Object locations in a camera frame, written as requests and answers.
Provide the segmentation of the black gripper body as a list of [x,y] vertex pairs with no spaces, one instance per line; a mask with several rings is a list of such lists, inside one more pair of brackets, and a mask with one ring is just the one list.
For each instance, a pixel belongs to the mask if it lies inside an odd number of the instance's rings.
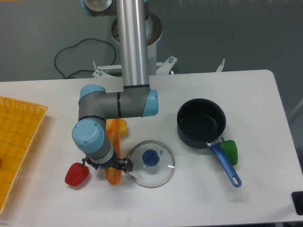
[[114,168],[114,169],[121,169],[121,159],[118,158],[117,156],[112,156],[108,161],[104,160],[96,160],[93,161],[92,167],[94,169],[109,169],[109,168]]

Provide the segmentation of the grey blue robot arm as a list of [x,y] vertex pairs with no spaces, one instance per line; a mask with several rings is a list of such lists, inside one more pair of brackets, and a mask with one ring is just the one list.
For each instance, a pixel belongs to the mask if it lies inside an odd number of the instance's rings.
[[155,116],[158,93],[150,88],[147,50],[147,1],[116,1],[121,51],[123,91],[106,92],[100,85],[86,85],[80,91],[78,122],[72,129],[75,145],[95,169],[133,170],[129,158],[119,158],[106,136],[107,120]]

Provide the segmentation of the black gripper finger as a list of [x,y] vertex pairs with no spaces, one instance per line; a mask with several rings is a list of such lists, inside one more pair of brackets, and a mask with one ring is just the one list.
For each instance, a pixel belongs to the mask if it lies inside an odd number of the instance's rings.
[[119,159],[119,167],[124,173],[132,172],[134,164],[129,158]]
[[88,165],[90,165],[92,167],[96,167],[96,163],[94,161],[92,161],[90,158],[88,158],[87,156],[85,157],[85,161]]

